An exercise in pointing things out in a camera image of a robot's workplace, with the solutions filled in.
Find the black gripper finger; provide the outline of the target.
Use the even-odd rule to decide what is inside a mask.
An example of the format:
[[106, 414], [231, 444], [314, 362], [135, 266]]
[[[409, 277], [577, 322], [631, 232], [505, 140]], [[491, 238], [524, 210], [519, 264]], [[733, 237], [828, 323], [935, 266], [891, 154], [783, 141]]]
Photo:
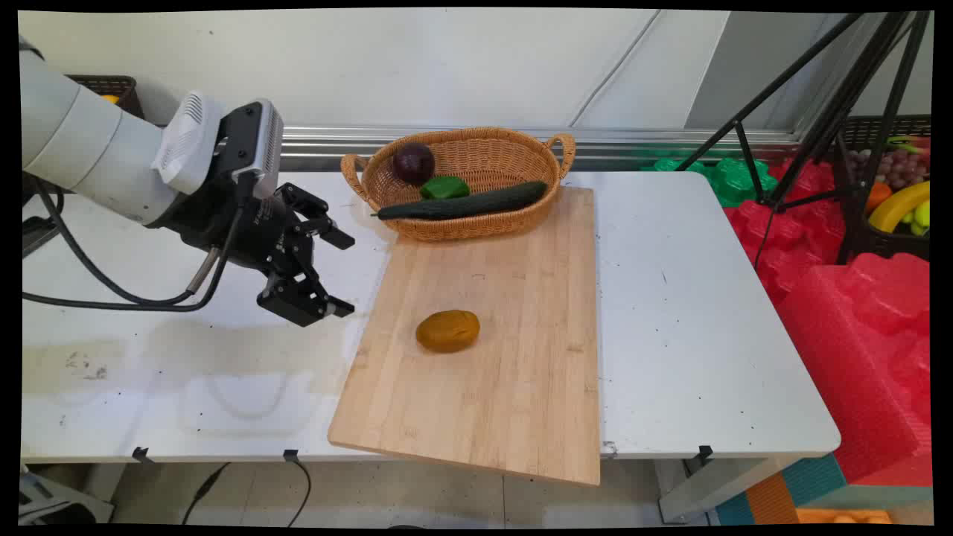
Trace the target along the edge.
[[340, 230], [329, 216], [329, 205], [322, 198], [290, 183], [280, 186], [275, 196], [285, 207], [284, 229], [292, 237], [318, 237], [340, 250], [354, 246], [355, 239]]
[[269, 273], [265, 288], [258, 294], [258, 307], [300, 327], [329, 316], [346, 318], [354, 312], [354, 305], [328, 294], [319, 282], [307, 278], [297, 281], [278, 272]]

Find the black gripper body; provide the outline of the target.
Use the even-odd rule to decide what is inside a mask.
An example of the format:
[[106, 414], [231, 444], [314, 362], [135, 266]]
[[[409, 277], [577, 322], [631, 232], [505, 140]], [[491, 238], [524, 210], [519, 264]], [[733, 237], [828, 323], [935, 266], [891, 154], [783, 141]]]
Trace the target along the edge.
[[[159, 218], [158, 225], [203, 251], [214, 246], [223, 248], [236, 209], [238, 184], [232, 179], [209, 179], [195, 194], [180, 194]], [[285, 218], [285, 207], [275, 193], [266, 198], [250, 197], [239, 218], [229, 262], [265, 275], [301, 274], [296, 254], [312, 254], [313, 241], [287, 233]]]

